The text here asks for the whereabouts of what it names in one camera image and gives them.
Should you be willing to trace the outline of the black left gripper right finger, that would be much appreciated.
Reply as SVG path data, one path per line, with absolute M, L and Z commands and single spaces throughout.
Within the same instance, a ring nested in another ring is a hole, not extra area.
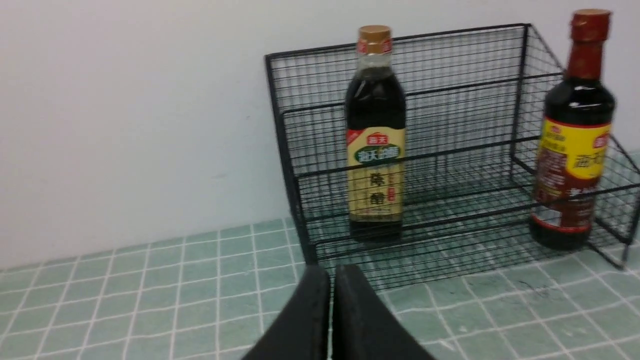
M 334 360 L 432 360 L 434 356 L 400 324 L 355 264 L 334 275 Z

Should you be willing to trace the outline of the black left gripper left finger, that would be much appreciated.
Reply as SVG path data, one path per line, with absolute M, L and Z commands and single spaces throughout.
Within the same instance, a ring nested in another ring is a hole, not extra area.
M 326 360 L 332 283 L 326 269 L 308 265 L 284 308 L 244 360 Z

